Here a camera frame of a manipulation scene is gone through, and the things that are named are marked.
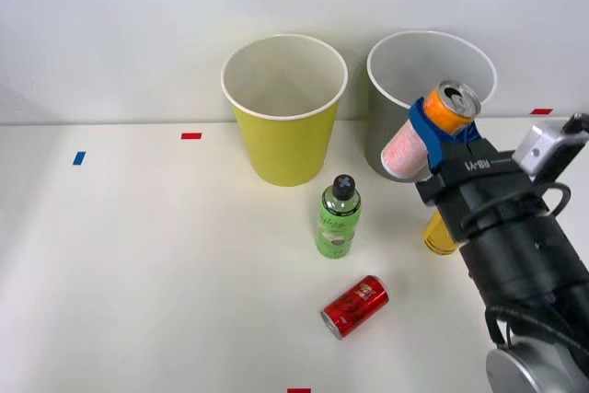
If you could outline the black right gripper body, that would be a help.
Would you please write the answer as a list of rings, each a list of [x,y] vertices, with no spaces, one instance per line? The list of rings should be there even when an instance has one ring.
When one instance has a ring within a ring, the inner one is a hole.
[[[549,209],[531,179],[488,140],[442,144],[444,161],[434,177],[434,203],[456,242],[528,215]]]

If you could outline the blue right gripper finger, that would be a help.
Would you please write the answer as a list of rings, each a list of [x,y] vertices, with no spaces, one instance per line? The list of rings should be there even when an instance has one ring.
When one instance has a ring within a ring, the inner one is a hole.
[[[450,135],[450,142],[453,144],[471,144],[481,139],[479,130],[474,121],[463,127],[458,128],[453,134]]]
[[[445,190],[445,178],[442,166],[443,149],[439,138],[440,130],[425,115],[423,110],[424,98],[419,98],[410,107],[410,123],[425,146],[426,159],[431,177],[416,184],[424,204],[435,204],[439,195]]]

